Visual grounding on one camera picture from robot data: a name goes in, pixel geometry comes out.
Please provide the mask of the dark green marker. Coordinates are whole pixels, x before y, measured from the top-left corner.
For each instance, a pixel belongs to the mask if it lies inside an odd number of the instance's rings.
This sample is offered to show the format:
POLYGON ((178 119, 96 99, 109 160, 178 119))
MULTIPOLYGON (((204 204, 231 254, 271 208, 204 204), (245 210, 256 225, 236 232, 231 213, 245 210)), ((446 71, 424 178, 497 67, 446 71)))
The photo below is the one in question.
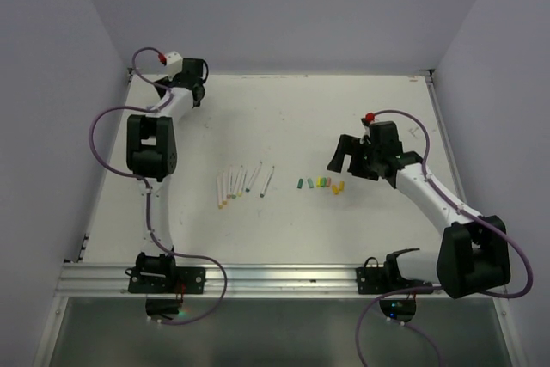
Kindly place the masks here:
POLYGON ((253 186, 254 186, 254 183, 260 173, 260 170, 261 170, 261 167, 262 167, 262 164, 263 162, 259 162, 259 164, 256 166, 256 168, 254 169, 253 173, 251 174, 249 180, 248 180, 248 183, 246 185, 246 188, 245 188, 245 191, 247 193, 250 193, 253 186))

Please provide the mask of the orange capped marker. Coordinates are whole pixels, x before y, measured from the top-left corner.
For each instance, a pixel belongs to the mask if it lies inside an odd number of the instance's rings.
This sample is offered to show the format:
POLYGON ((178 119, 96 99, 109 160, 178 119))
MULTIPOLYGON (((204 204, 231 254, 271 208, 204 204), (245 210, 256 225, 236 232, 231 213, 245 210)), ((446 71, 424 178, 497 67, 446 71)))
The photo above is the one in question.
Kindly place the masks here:
POLYGON ((217 176, 217 207, 223 208, 224 194, 223 194, 223 176, 219 174, 217 176))

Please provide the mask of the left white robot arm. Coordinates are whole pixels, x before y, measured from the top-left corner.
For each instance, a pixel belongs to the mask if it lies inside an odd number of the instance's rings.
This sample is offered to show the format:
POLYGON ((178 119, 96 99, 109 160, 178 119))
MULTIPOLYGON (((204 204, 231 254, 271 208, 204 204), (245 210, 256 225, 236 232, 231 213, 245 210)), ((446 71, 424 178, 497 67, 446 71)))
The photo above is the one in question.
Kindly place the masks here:
POLYGON ((143 114, 133 114, 126 124, 126 166, 139 177, 145 199, 144 244, 130 277, 134 294, 201 294, 205 269, 179 266, 169 228, 169 186, 178 155, 174 124, 201 105, 205 96, 207 63, 183 58, 178 52, 159 54, 167 75, 154 82, 160 101, 143 114))

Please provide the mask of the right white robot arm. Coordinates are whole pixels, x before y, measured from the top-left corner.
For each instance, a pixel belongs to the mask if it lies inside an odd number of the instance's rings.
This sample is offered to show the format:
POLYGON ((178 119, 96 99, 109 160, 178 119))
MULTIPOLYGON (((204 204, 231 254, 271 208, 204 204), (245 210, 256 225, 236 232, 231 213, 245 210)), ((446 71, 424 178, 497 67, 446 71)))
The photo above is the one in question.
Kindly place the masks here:
POLYGON ((507 285, 510 256, 502 220, 483 216, 440 187, 423 157, 404 151, 394 122, 365 122, 364 128, 360 138, 340 136, 328 170, 342 172, 349 156, 349 174, 385 180, 409 198, 441 236, 437 251, 413 247, 387 254, 382 267, 369 271, 367 279, 396 292, 438 284, 453 298, 507 285))

